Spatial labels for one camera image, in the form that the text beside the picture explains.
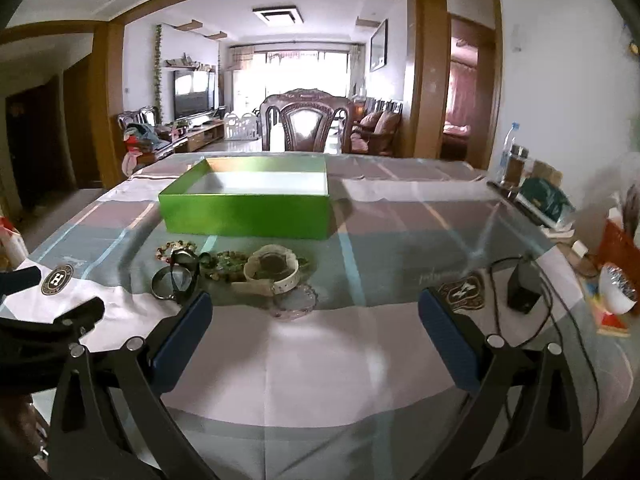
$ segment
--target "black box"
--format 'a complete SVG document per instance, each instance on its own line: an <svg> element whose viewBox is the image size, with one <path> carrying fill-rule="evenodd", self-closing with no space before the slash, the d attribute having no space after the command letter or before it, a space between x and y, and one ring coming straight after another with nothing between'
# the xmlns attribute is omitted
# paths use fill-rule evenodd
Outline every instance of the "black box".
<svg viewBox="0 0 640 480"><path fill-rule="evenodd" d="M520 262L507 285L507 305L528 314L542 295L540 272L528 262Z"/></svg>

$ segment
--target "checkered tablecloth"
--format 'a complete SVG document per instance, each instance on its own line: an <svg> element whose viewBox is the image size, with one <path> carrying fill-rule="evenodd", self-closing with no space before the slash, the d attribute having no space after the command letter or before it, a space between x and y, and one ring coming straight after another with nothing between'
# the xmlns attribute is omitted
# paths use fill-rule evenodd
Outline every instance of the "checkered tablecloth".
<svg viewBox="0 0 640 480"><path fill-rule="evenodd" d="M307 156L326 157L334 212L327 240L169 234L158 192L203 157L172 155L107 192L34 251L23 266L38 265L46 276L70 264L74 277L54 296L33 288L9 297L2 315L51 322L99 296L104 319L82 342L92 351L118 348L177 311L150 294L151 277L163 265L154 257L157 247L178 238L213 252L285 245L312 263L315 311L282 322L228 285L204 283L215 305L212 323L162 400L223 480L407 479L450 431L465 397L418 320L420 291L528 251L572 308L598 370L603 403L586 453L592 465L638 398L638 338L596 334L574 274L539 229L463 163ZM497 303L504 334L517 344L545 309L539 304L522 316L504 307L510 272L496 273ZM471 316L491 333L490 287L485 298ZM566 334L585 431L594 387L559 302L554 313ZM553 338L546 330L534 346Z"/></svg>

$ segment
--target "water bottle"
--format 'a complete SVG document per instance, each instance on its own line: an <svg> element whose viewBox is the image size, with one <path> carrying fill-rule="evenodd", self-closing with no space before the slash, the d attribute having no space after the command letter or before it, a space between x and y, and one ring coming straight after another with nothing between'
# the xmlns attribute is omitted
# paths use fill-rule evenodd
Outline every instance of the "water bottle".
<svg viewBox="0 0 640 480"><path fill-rule="evenodd" d="M509 160L509 154L511 153L511 147L516 138L516 133L520 129L520 124L511 123L511 130L507 133L507 136L504 137L504 145L502 146L502 155L500 156L500 166L498 167L497 174L495 176L495 181L500 183L504 175L507 171L507 162Z"/></svg>

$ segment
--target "orange basket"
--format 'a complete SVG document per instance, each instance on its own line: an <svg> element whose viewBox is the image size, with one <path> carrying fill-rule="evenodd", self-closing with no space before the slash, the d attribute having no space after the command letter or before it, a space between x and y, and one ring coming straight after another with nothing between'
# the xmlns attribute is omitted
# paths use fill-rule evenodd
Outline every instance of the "orange basket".
<svg viewBox="0 0 640 480"><path fill-rule="evenodd" d="M603 266L607 262L620 267L636 290L640 290L640 250L629 235L610 220L604 227L598 249L598 264Z"/></svg>

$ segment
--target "green tin box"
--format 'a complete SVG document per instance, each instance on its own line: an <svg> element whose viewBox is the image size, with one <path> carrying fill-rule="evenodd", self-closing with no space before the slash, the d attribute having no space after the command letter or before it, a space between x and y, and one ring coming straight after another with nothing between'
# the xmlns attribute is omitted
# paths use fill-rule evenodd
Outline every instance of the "green tin box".
<svg viewBox="0 0 640 480"><path fill-rule="evenodd" d="M326 239L322 155L206 158L158 195L173 233Z"/></svg>

